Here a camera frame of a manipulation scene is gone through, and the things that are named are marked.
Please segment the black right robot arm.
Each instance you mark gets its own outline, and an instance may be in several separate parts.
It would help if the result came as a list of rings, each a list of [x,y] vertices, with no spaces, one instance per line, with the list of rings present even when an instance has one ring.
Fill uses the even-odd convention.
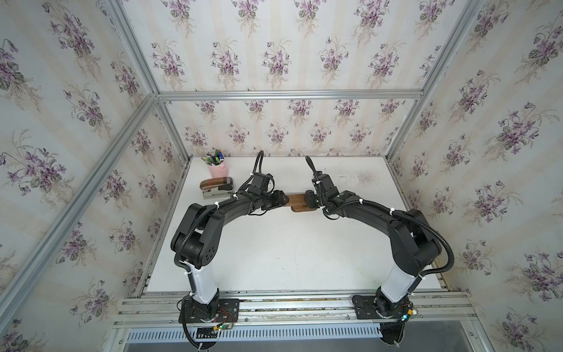
[[[394,265],[373,301],[382,318],[392,318],[403,308],[410,309],[408,296],[426,276],[453,268],[455,255],[450,244],[428,224],[421,211],[397,210],[353,192],[340,192],[329,175],[316,169],[309,156],[305,160],[312,170],[314,186],[306,193],[308,208],[320,209],[332,221],[360,221],[389,238]]]

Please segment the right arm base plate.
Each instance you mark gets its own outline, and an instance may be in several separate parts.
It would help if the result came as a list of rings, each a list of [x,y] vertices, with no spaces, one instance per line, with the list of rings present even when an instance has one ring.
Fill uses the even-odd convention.
[[[406,322],[413,315],[417,315],[408,297],[397,303],[389,303],[385,296],[355,295],[352,297],[352,303],[358,320],[388,319]]]

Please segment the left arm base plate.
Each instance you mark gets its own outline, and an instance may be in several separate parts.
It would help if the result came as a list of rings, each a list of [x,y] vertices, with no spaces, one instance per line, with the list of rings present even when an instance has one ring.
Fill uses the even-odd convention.
[[[180,324],[234,324],[238,321],[240,300],[218,299],[209,304],[201,304],[188,297],[180,302],[179,308]]]

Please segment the brown wooden watch stand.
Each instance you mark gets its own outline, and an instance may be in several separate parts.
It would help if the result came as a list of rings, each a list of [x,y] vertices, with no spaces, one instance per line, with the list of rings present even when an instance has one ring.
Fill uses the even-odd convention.
[[[307,208],[306,208],[305,193],[289,194],[287,196],[289,197],[290,201],[288,202],[286,207],[289,207],[291,209],[291,211],[293,211],[294,213],[311,212],[311,211],[308,211]]]

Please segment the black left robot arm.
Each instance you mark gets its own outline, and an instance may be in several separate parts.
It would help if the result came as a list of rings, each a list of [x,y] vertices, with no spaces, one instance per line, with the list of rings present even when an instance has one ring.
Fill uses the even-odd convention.
[[[218,309],[220,296],[209,265],[224,226],[240,217],[262,216],[289,202],[284,192],[275,189],[274,176],[262,172],[264,156],[261,150],[252,174],[230,198],[211,205],[190,205],[171,241],[173,262],[189,278],[193,306],[209,315]]]

